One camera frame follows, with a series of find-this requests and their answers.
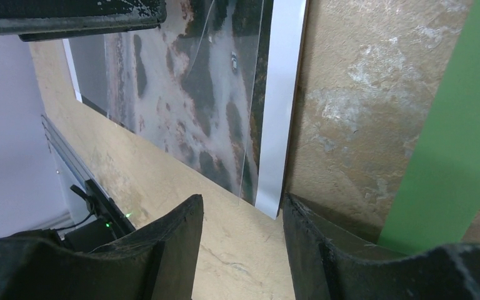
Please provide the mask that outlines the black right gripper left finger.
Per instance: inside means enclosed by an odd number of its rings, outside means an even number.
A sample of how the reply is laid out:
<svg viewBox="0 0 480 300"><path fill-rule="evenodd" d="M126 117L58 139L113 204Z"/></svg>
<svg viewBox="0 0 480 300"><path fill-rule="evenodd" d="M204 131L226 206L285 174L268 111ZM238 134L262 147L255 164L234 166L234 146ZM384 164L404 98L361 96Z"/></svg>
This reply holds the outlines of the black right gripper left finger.
<svg viewBox="0 0 480 300"><path fill-rule="evenodd" d="M44 230L0 238L0 299L191 299L203 219L194 194L91 252Z"/></svg>

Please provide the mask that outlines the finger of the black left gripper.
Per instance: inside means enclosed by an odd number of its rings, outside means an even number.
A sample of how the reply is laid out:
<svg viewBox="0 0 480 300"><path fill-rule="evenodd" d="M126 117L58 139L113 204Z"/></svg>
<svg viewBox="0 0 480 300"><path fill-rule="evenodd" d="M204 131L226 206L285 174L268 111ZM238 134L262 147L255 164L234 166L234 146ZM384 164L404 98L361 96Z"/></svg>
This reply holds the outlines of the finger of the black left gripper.
<svg viewBox="0 0 480 300"><path fill-rule="evenodd" d="M24 42L125 33L158 27L165 1L0 1L0 36Z"/></svg>

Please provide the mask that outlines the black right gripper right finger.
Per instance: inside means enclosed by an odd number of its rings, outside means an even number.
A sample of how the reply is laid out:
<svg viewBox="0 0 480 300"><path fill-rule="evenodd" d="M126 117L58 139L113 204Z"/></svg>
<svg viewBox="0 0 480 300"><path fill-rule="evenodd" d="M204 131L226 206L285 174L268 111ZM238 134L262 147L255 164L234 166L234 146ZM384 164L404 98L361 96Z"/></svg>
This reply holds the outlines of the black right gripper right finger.
<svg viewBox="0 0 480 300"><path fill-rule="evenodd" d="M285 194L282 220L296 299L480 299L480 244L404 255L355 236Z"/></svg>

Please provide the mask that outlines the green wooden picture frame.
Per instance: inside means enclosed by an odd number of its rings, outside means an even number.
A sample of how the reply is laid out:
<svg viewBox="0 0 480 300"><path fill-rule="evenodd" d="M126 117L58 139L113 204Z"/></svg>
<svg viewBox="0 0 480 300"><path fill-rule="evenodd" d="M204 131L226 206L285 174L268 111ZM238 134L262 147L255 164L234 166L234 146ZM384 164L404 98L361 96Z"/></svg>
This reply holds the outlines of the green wooden picture frame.
<svg viewBox="0 0 480 300"><path fill-rule="evenodd" d="M480 209L480 1L474 1L378 244L415 254L462 239Z"/></svg>

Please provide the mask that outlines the black and white photo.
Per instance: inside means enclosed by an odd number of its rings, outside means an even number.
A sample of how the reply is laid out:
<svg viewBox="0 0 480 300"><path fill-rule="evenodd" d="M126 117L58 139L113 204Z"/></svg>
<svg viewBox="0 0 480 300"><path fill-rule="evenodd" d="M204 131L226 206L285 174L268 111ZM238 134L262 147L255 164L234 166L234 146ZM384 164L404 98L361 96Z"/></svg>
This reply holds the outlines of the black and white photo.
<svg viewBox="0 0 480 300"><path fill-rule="evenodd" d="M76 99L270 218L307 1L166 1L153 29L63 40Z"/></svg>

